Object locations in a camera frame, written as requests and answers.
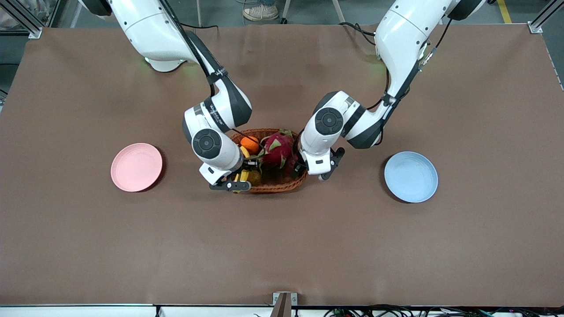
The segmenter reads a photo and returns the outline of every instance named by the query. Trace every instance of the person's leg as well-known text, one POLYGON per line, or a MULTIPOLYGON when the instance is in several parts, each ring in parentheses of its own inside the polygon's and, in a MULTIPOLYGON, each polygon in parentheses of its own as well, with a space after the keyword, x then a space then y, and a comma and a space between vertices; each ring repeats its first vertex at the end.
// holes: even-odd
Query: person's leg
POLYGON ((278 18, 278 10, 275 6, 276 0, 259 0, 260 5, 243 9, 243 16, 251 21, 267 21, 278 18))

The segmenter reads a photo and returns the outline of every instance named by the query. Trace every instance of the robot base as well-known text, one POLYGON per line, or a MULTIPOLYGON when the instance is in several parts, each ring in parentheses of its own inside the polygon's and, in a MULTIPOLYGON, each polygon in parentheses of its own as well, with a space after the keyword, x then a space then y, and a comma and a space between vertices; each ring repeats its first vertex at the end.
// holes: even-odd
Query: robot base
POLYGON ((145 61, 148 62, 151 67, 161 73, 172 72, 173 70, 177 69, 184 60, 172 60, 172 61, 158 61, 158 60, 151 60, 145 58, 145 61))

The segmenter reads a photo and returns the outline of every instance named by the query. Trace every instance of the yellow fruit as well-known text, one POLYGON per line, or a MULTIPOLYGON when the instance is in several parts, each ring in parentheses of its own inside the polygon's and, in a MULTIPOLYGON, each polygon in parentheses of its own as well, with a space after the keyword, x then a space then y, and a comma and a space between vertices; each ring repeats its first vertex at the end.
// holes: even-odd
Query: yellow fruit
MULTIPOLYGON (((249 151, 247 151, 247 149, 244 146, 241 146, 241 152, 243 153, 243 156, 245 156, 245 158, 250 157, 249 151)), ((237 174, 235 175, 235 182, 239 181, 239 182, 244 182, 247 180, 247 178, 249 177, 249 171, 247 170, 242 170, 241 174, 237 174)))
POLYGON ((258 170, 252 170, 249 172, 249 175, 247 176, 247 181, 252 185, 252 186, 257 186, 261 183, 261 174, 258 170))

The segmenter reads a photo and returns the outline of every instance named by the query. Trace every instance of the banana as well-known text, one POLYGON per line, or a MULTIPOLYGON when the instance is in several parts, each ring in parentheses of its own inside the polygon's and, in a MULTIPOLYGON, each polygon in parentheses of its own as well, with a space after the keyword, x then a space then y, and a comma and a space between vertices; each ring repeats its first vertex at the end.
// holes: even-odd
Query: banana
MULTIPOLYGON (((249 151, 243 146, 241 147, 241 152, 243 153, 243 156, 245 156, 245 158, 250 157, 249 151)), ((247 178, 249 178, 249 171, 242 170, 241 174, 235 175, 235 182, 244 182, 247 180, 247 178)))

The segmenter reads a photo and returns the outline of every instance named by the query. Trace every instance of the orange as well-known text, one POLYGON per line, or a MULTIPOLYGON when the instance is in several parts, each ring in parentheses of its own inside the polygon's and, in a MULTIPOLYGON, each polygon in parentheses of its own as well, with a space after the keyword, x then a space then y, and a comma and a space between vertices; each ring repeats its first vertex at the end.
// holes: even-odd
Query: orange
POLYGON ((241 146, 245 147, 251 155, 257 155, 258 152, 261 151, 261 147, 258 145, 258 139, 255 137, 244 137, 241 140, 241 146))

